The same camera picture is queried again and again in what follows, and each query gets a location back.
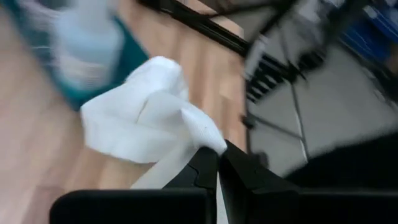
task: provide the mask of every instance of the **metal rod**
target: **metal rod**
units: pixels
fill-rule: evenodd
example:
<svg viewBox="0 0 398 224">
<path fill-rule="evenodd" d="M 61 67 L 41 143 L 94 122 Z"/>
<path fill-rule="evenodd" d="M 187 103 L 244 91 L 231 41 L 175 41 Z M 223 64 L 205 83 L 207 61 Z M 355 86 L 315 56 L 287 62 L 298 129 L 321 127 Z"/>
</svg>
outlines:
<svg viewBox="0 0 398 224">
<path fill-rule="evenodd" d="M 304 133 L 304 126 L 303 126 L 303 121 L 301 117 L 301 112 L 300 112 L 300 107 L 299 107 L 299 101 L 297 98 L 297 92 L 293 84 L 290 84 L 290 89 L 292 90 L 292 96 L 293 96 L 293 104 L 294 104 L 294 110 L 296 113 L 296 120 L 297 120 L 297 126 L 298 126 L 298 131 L 300 132 L 301 135 L 301 147 L 304 155 L 304 159 L 306 162 L 308 162 L 310 158 L 310 154 L 308 153 L 308 146 L 307 146 L 307 138 L 305 137 Z"/>
<path fill-rule="evenodd" d="M 264 25 L 260 28 L 258 34 L 259 35 L 266 35 L 279 21 L 288 13 L 288 11 L 293 8 L 293 6 L 299 0 L 285 0 L 280 1 L 277 7 L 275 7 L 277 13 L 273 15 L 269 20 L 267 20 Z M 251 48 L 258 38 L 257 36 L 251 37 L 249 40 L 249 48 Z"/>
<path fill-rule="evenodd" d="M 278 125 L 276 125 L 276 124 L 274 124 L 274 123 L 272 123 L 270 121 L 267 121 L 265 119 L 262 119 L 262 118 L 260 118 L 260 117 L 258 117 L 256 115 L 254 115 L 254 114 L 248 113 L 248 116 L 252 117 L 253 119 L 258 121 L 259 123 L 261 123 L 263 125 L 266 125 L 266 126 L 272 128 L 272 129 L 275 129 L 275 130 L 277 130 L 277 131 L 279 131 L 281 133 L 284 133 L 284 134 L 286 134 L 288 136 L 291 136 L 293 138 L 300 139 L 300 140 L 302 139 L 301 135 L 296 134 L 293 131 L 289 131 L 289 130 L 287 130 L 285 128 L 282 128 L 282 127 L 280 127 L 280 126 L 278 126 Z"/>
</svg>

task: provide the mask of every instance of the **black bar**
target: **black bar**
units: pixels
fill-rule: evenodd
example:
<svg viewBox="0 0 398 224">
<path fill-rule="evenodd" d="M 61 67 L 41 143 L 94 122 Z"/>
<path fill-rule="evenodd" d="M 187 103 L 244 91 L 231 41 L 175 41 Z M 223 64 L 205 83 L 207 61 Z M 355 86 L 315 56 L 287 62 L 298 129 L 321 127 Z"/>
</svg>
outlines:
<svg viewBox="0 0 398 224">
<path fill-rule="evenodd" d="M 144 6 L 150 7 L 156 11 L 161 11 L 160 0 L 139 0 L 139 2 Z M 170 16 L 172 16 L 174 19 L 184 23 L 192 29 L 195 29 L 199 33 L 209 37 L 217 43 L 233 50 L 240 56 L 246 56 L 246 53 L 248 51 L 248 43 L 245 40 L 209 19 L 195 20 L 187 19 L 186 17 L 181 16 L 191 14 L 193 16 L 200 17 L 201 15 L 176 0 L 170 0 L 170 2 L 172 3 L 173 11 L 167 13 L 169 13 Z"/>
</svg>

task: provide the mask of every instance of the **plastic bottle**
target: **plastic bottle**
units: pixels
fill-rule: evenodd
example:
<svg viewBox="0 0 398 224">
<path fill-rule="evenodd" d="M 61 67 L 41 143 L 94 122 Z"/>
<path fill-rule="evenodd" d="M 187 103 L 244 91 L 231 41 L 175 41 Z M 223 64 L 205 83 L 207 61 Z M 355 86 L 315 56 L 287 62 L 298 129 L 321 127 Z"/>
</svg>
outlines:
<svg viewBox="0 0 398 224">
<path fill-rule="evenodd" d="M 108 0 L 73 0 L 54 23 L 59 79 L 76 90 L 97 90 L 112 81 L 124 36 Z"/>
</svg>

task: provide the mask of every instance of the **black metal frame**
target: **black metal frame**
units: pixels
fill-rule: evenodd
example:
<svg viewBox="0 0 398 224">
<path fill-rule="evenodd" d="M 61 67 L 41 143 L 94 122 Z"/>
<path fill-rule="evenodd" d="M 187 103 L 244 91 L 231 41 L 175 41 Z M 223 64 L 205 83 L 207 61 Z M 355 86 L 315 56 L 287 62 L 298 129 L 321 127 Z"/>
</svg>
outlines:
<svg viewBox="0 0 398 224">
<path fill-rule="evenodd" d="M 279 26 L 280 21 L 283 17 L 293 8 L 295 4 L 297 4 L 300 0 L 270 0 L 259 2 L 255 4 L 246 4 L 246 5 L 238 5 L 232 7 L 231 9 L 223 9 L 214 14 L 200 14 L 189 7 L 185 6 L 181 2 L 177 0 L 138 0 L 144 6 L 147 6 L 155 11 L 163 12 L 169 14 L 172 18 L 184 23 L 192 29 L 197 30 L 201 34 L 209 37 L 210 39 L 216 41 L 217 43 L 224 45 L 225 47 L 231 49 L 236 52 L 240 56 L 244 58 L 248 58 L 251 50 L 254 47 L 255 42 L 259 39 L 259 36 L 264 36 L 268 34 L 268 32 L 276 26 Z M 287 53 L 287 48 L 285 46 L 285 40 L 282 40 L 282 48 L 285 53 L 287 65 L 278 62 L 276 59 L 267 55 L 266 53 L 262 54 L 262 57 L 259 58 L 259 64 L 257 65 L 256 74 L 254 74 L 255 78 L 250 80 L 246 80 L 246 97 L 248 100 L 257 101 L 260 100 L 265 94 L 270 92 L 279 86 L 279 84 L 288 81 L 293 83 L 296 81 L 298 76 L 302 75 L 304 71 L 311 71 L 315 68 L 318 68 L 322 65 L 325 57 L 328 46 L 338 38 L 341 31 L 343 31 L 349 23 L 361 13 L 361 9 L 369 4 L 371 0 L 346 0 L 345 3 L 340 7 L 338 11 L 335 11 L 331 14 L 331 22 L 325 29 L 325 38 L 324 43 L 320 46 L 315 46 L 309 52 L 305 52 L 302 54 L 298 61 L 298 68 L 290 62 Z M 230 16 L 233 14 L 250 12 L 256 9 L 261 9 L 264 7 L 271 7 L 275 9 L 276 13 L 260 28 L 258 34 L 259 36 L 252 37 L 249 41 L 245 41 L 244 39 L 238 37 L 237 35 L 231 33 L 230 31 L 224 29 L 219 26 L 215 22 L 211 21 L 211 18 L 215 18 L 218 16 Z M 261 68 L 261 64 L 265 64 L 267 71 L 269 72 L 269 68 L 271 68 L 270 74 L 265 74 L 263 69 Z M 266 82 L 267 88 L 263 88 L 260 85 L 260 82 Z M 292 133 L 289 130 L 279 127 L 276 124 L 273 124 L 269 121 L 265 121 L 263 119 L 259 119 L 255 117 L 248 111 L 248 101 L 245 100 L 245 110 L 246 117 L 243 117 L 243 123 L 246 125 L 246 146 L 248 153 L 251 152 L 251 143 L 250 143 L 250 128 L 252 128 L 256 122 L 265 124 L 268 127 L 274 128 L 277 131 L 280 131 L 284 134 L 287 134 L 293 138 L 297 138 L 301 141 L 303 147 L 303 154 L 306 160 L 309 158 L 309 154 L 307 151 L 307 143 L 305 140 L 305 136 L 303 133 L 303 126 L 300 117 L 300 110 L 297 101 L 297 95 L 294 86 L 291 86 L 293 98 L 294 98 L 294 106 L 295 112 L 298 117 L 298 128 L 300 130 L 300 134 Z"/>
</svg>

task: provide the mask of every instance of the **floor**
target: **floor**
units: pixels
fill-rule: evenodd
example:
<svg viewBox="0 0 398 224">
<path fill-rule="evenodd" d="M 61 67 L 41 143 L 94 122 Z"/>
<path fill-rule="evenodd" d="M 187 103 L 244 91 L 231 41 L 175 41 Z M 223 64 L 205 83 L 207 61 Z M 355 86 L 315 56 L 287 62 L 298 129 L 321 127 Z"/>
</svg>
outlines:
<svg viewBox="0 0 398 224">
<path fill-rule="evenodd" d="M 207 9 L 190 2 L 193 9 Z M 240 57 L 135 1 L 120 0 L 119 6 L 121 19 L 148 53 L 178 61 L 191 101 L 244 149 Z M 229 20 L 220 24 L 241 34 Z M 47 223 L 59 196 L 79 189 L 128 189 L 151 168 L 85 147 L 79 113 L 53 87 L 1 7 L 0 79 L 0 223 Z"/>
<path fill-rule="evenodd" d="M 267 15 L 267 11 L 262 11 L 248 16 L 235 16 L 232 20 L 244 29 L 245 38 L 249 38 Z M 286 20 L 282 28 L 290 58 L 294 60 L 300 49 L 304 49 L 308 43 L 297 35 L 297 28 L 291 20 Z M 279 39 L 278 32 L 271 34 L 267 52 L 283 61 Z M 359 63 L 339 46 L 332 47 L 326 65 L 311 73 L 308 83 L 301 81 L 295 86 L 311 156 L 332 150 L 336 144 L 386 131 L 398 123 L 398 112 L 375 96 L 373 86 Z M 287 85 L 257 105 L 250 104 L 249 110 L 298 132 L 292 94 Z M 270 170 L 278 175 L 283 176 L 305 163 L 298 140 L 261 124 L 252 132 L 251 144 L 254 152 L 267 154 Z"/>
</svg>

